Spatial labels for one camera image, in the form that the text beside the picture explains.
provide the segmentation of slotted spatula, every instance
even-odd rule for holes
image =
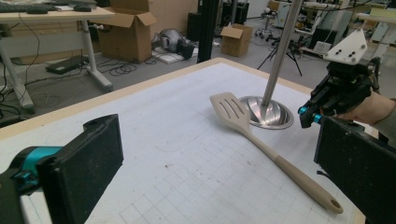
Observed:
[[[224,124],[237,130],[249,139],[315,201],[334,213],[343,213],[343,207],[328,191],[326,191],[326,189],[321,187],[293,164],[279,156],[275,151],[253,135],[249,127],[250,115],[248,110],[232,93],[224,92],[212,95],[210,96],[210,102],[216,114],[219,116],[219,119],[224,122]]]

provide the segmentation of white desk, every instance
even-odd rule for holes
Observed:
[[[396,32],[396,20],[390,18],[384,18],[384,17],[375,17],[365,13],[358,13],[357,16],[361,20],[382,21],[388,24],[388,30],[385,32],[384,36],[382,36],[381,40],[379,41],[371,57],[371,58],[380,57],[381,59],[383,59],[382,56],[387,52],[389,48],[390,40],[392,39],[392,36]]]
[[[112,12],[97,8],[92,12],[75,11],[51,11],[45,15],[29,15],[26,13],[0,13],[0,23],[32,23],[43,21],[81,21],[82,31],[77,33],[57,34],[57,35],[33,35],[29,37],[0,37],[0,55],[9,72],[12,88],[14,88],[21,107],[34,112],[34,104],[27,92],[24,83],[18,78],[10,58],[30,56],[37,54],[37,44],[39,39],[38,54],[53,53],[74,49],[87,49],[90,59],[89,74],[91,74],[107,90],[112,91],[113,85],[96,69],[95,59],[90,32],[87,20],[106,19],[113,15]]]
[[[296,121],[285,130],[251,128],[329,191],[344,207],[341,215],[318,205],[217,118],[210,95],[262,95],[267,78],[214,59],[0,129],[0,173],[25,147],[63,146],[82,132],[84,122],[117,113],[124,162],[87,223],[353,223],[352,202],[316,175],[319,126],[302,130],[297,119],[309,89],[280,78],[274,99]],[[23,201],[32,223],[50,223],[42,193]]]

